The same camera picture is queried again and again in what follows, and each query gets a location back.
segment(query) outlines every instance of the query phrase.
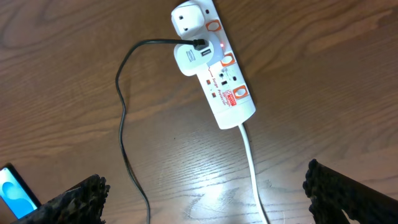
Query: wooden surface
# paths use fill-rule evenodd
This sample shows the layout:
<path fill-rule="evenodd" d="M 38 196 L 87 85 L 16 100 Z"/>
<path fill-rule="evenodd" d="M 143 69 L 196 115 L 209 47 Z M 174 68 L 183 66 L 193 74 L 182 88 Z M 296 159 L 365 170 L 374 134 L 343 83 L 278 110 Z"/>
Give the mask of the wooden surface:
<path fill-rule="evenodd" d="M 178 3 L 0 1 L 0 163 L 41 202 L 99 174 L 107 223 L 144 223 L 114 76 L 133 43 L 177 37 Z M 398 1 L 215 3 L 257 106 L 246 127 L 271 223 L 313 223 L 302 190 L 313 158 L 398 198 Z M 240 133 L 218 129 L 172 49 L 139 49 L 121 78 L 152 223 L 259 223 Z M 13 219 L 0 203 L 0 223 Z"/>

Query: white power strip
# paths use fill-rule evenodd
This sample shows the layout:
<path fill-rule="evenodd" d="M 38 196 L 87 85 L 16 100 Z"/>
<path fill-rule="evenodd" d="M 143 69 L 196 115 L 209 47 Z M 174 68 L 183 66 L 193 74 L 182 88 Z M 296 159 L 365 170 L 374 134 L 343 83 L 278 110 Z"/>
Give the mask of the white power strip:
<path fill-rule="evenodd" d="M 243 123 L 256 107 L 236 61 L 220 17 L 211 0 L 187 1 L 172 11 L 172 22 L 183 40 L 204 39 L 206 45 L 177 45 L 174 57 L 186 76 L 197 75 L 221 129 L 238 126 L 248 156 L 254 201 L 261 220 L 267 217 L 258 194 L 250 143 Z"/>

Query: white cable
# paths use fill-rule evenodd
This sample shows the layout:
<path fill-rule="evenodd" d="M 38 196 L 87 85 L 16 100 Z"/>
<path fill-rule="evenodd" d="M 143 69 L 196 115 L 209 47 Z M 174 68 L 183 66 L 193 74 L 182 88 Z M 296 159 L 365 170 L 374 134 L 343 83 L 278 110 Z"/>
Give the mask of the white cable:
<path fill-rule="evenodd" d="M 243 124 L 240 124 L 238 127 L 239 127 L 239 130 L 241 130 L 244 148 L 246 149 L 246 155 L 248 156 L 251 187 L 253 188 L 254 201 L 256 202 L 256 207 L 259 211 L 259 214 L 260 214 L 263 224 L 268 224 L 268 221 L 266 218 L 266 212 L 264 211 L 264 208 L 261 205 L 260 195 L 259 195 L 259 191 L 257 189 L 256 171 L 254 170 L 254 162 L 253 162 L 253 157 L 251 156 L 248 134 L 246 134 L 246 130 L 245 130 Z"/>

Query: smartphone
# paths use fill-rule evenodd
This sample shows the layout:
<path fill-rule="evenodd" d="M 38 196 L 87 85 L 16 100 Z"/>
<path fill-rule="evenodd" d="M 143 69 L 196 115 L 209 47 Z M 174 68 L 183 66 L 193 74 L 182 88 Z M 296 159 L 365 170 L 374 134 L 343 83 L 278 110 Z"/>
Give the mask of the smartphone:
<path fill-rule="evenodd" d="M 0 170 L 0 196 L 18 219 L 41 206 L 10 163 Z"/>

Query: black cable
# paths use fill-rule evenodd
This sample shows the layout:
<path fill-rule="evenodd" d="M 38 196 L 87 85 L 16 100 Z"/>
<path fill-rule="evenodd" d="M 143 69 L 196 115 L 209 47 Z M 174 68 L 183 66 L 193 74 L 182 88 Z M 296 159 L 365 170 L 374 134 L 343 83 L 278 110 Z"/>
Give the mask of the black cable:
<path fill-rule="evenodd" d="M 126 151 L 124 150 L 124 145 L 123 145 L 123 124 L 124 124 L 124 119 L 126 117 L 126 104 L 124 103 L 124 99 L 122 96 L 122 93 L 120 92 L 120 87 L 119 87 L 119 77 L 120 73 L 122 72 L 122 69 L 124 65 L 126 64 L 127 60 L 129 59 L 130 55 L 135 51 L 138 47 L 145 45 L 145 44 L 189 44 L 193 45 L 194 47 L 197 47 L 199 45 L 205 45 L 205 41 L 200 39 L 200 40 L 173 40 L 173 39 L 153 39 L 153 40 L 142 40 L 138 43 L 136 43 L 134 46 L 131 47 L 129 52 L 126 54 L 124 57 L 122 63 L 120 64 L 119 70 L 116 74 L 115 78 L 115 83 L 116 83 L 116 91 L 118 91 L 120 101 L 122 103 L 122 117 L 120 120 L 120 127 L 119 127 L 119 143 L 120 143 L 120 150 L 122 151 L 124 163 L 126 165 L 127 173 L 130 176 L 131 181 L 134 183 L 134 185 L 137 187 L 138 191 L 141 193 L 142 198 L 145 201 L 145 204 L 147 205 L 147 224 L 150 223 L 150 206 L 148 202 L 148 198 L 145 195 L 142 187 L 139 185 L 139 182 L 137 181 L 136 176 L 134 175 L 129 159 L 127 158 Z"/>

